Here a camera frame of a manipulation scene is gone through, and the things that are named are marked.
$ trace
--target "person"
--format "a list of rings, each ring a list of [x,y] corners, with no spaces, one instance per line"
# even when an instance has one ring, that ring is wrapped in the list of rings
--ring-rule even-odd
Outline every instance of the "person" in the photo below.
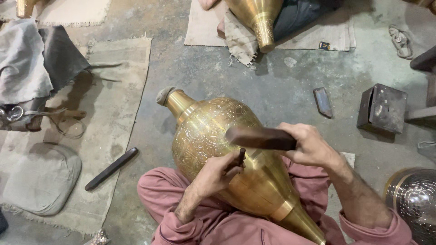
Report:
[[[333,183],[342,204],[340,223],[355,245],[416,245],[407,224],[354,172],[310,125],[281,123],[297,149],[281,152],[308,215],[327,244],[343,245],[337,223],[324,214]],[[159,167],[138,182],[139,197],[159,223],[153,245],[315,245],[266,219],[238,211],[214,197],[243,168],[238,152],[209,158],[190,183],[178,170]]]

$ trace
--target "concrete floor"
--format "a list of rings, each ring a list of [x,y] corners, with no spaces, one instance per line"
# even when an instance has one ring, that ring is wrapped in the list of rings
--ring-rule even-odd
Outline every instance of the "concrete floor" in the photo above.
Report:
[[[106,41],[140,36],[145,31],[153,37],[149,73],[129,143],[129,148],[137,147],[140,154],[122,168],[103,225],[112,244],[148,245],[156,228],[137,197],[136,182],[155,167],[175,167],[170,151],[175,119],[155,103],[157,92],[167,85],[182,88],[198,100],[238,99],[250,106],[265,126],[282,121],[317,126],[332,147],[356,154],[356,171],[380,194],[386,180],[399,169],[435,168],[416,152],[418,142],[436,139],[435,131],[406,124],[404,133],[392,140],[357,129],[356,120],[361,93],[375,83],[407,92],[409,108],[425,106],[426,75],[411,70],[409,61],[397,57],[388,25],[409,29],[419,54],[436,44],[436,38],[429,36],[434,33],[436,17],[397,0],[354,0],[350,4],[355,12],[355,50],[274,50],[257,58],[256,71],[239,63],[228,66],[227,48],[183,45],[190,1],[112,0],[102,26],[67,28],[70,37],[82,44],[92,38]],[[287,57],[297,61],[292,68],[285,65]],[[321,116],[313,100],[312,89],[322,86],[329,93],[333,119]],[[64,238],[58,229],[11,214],[7,218],[10,228],[0,235],[0,245],[84,243],[77,232]]]

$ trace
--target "small label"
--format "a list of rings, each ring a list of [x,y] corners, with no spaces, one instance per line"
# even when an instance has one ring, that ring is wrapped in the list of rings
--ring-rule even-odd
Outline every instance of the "small label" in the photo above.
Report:
[[[318,48],[322,50],[330,50],[330,44],[325,42],[320,42],[320,46]]]

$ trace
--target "metal box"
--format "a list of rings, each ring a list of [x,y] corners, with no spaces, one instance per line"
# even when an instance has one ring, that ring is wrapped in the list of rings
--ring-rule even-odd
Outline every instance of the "metal box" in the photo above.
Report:
[[[401,134],[407,93],[376,84],[362,93],[357,127],[375,133]]]

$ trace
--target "hairy forearm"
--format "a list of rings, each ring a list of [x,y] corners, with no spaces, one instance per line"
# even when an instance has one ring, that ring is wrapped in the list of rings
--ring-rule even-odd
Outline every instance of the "hairy forearm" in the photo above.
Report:
[[[390,226],[390,210],[343,157],[333,160],[325,169],[337,191],[347,220],[367,228]]]
[[[194,219],[195,209],[200,205],[202,198],[188,186],[180,199],[174,214],[182,224],[187,224]]]

